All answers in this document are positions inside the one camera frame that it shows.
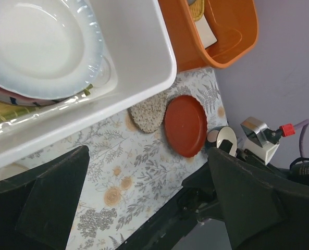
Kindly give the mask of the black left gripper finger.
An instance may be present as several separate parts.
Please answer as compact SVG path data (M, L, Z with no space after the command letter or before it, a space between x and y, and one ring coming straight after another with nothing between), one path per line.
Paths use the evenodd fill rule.
M0 249L65 249L89 160L79 146L0 181Z

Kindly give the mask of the pale blue rimmed plate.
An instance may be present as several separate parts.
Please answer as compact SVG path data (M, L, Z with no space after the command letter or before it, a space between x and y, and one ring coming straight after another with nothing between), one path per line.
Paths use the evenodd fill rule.
M87 1L0 1L0 87L60 99L100 73L103 36Z

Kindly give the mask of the yellow bamboo mat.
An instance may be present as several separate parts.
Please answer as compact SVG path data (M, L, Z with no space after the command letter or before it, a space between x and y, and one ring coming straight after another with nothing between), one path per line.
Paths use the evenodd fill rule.
M70 104L74 104L81 99L85 99L88 95L90 95L91 89L94 88L92 84L90 84L87 88L83 91L78 93L77 95L62 98L65 99L64 101L54 104L48 105L43 107L33 107L33 106L17 106L17 105L10 105L0 102L0 123L13 121L19 117L28 115L30 113L34 115L45 114L46 112L53 112L59 108L69 107Z

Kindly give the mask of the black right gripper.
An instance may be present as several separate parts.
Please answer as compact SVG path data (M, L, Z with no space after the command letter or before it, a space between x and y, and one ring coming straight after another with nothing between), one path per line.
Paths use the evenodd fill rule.
M208 161L232 249L309 249L309 158L281 169L211 148Z

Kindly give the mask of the pink polka dot plate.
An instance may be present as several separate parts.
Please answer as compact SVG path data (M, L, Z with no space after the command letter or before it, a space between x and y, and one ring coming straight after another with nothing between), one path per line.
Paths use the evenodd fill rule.
M55 99L55 100L32 99L7 91L0 87L0 102L5 104L17 105L17 106L41 107L41 106L57 104L62 101L63 99Z

